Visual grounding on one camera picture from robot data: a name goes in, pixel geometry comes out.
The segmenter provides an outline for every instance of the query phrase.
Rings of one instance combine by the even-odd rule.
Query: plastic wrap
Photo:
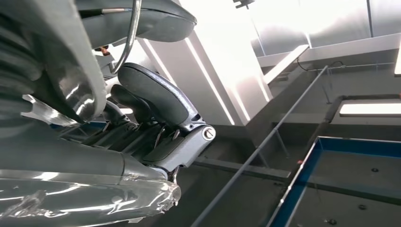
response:
[[[118,184],[108,183],[116,180]],[[172,182],[132,176],[0,170],[0,181],[0,226],[138,222],[164,213],[181,197],[179,186]]]

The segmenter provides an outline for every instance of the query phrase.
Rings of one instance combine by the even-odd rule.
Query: blue frame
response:
[[[336,137],[318,137],[310,149],[310,154],[304,163],[299,175],[293,181],[292,188],[288,190],[287,197],[283,198],[281,207],[272,218],[271,227],[286,226],[296,204],[302,198],[302,193],[311,176],[321,154],[325,151],[348,152],[361,155],[401,158],[401,142],[383,140],[345,139]]]

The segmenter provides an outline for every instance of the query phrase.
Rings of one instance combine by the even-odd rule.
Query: ceiling light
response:
[[[133,113],[132,109],[130,109],[130,108],[120,108],[120,110],[121,110],[121,112],[123,114],[131,114],[131,113]]]
[[[381,117],[401,116],[401,103],[364,103],[344,104],[340,116],[350,117]]]
[[[401,42],[400,42],[400,49],[398,50],[397,62],[395,63],[394,74],[397,77],[401,77]]]
[[[218,102],[220,103],[221,107],[223,108],[223,111],[226,114],[228,120],[230,121],[230,123],[232,125],[235,125],[234,120],[230,115],[230,112],[228,111],[226,105],[223,102],[223,99],[221,98],[220,94],[218,93],[216,87],[214,86],[214,84],[213,84],[213,82],[212,82],[212,80],[210,78],[210,75],[208,74],[205,66],[203,65],[201,59],[199,58],[198,53],[196,53],[195,48],[193,47],[191,41],[188,38],[185,38],[185,42],[187,43],[187,46],[188,46],[189,50],[191,51],[196,63],[199,65],[200,70],[202,71],[203,75],[205,76],[207,82],[209,83],[210,88],[212,88],[212,91],[215,94],[215,96],[216,96]]]
[[[291,53],[289,53],[283,60],[281,60],[273,69],[271,69],[263,80],[266,84],[272,82],[280,73],[282,73],[290,64],[292,64],[301,54],[309,48],[308,44],[300,45]]]

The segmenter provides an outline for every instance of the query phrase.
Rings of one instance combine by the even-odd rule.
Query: chrome tube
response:
[[[117,64],[113,63],[109,64],[110,72],[112,74],[116,74],[120,67],[125,63],[128,58],[128,55],[131,52],[132,46],[134,45],[135,36],[138,29],[139,24],[139,15],[140,15],[140,6],[142,4],[142,0],[134,0],[132,5],[132,14],[131,14],[131,22],[130,22],[130,30],[128,31],[127,42],[125,43],[124,51],[121,54],[120,59]]]

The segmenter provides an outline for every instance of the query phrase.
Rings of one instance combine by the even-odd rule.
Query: wire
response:
[[[296,59],[296,62],[298,63],[298,66],[299,66],[301,69],[303,69],[304,71],[318,70],[318,69],[310,69],[310,70],[305,69],[304,67],[302,67],[301,64],[299,64],[299,58]],[[333,66],[335,63],[340,63],[341,66],[345,66],[345,64],[344,64],[342,61],[333,61],[333,62],[329,65],[329,67]]]

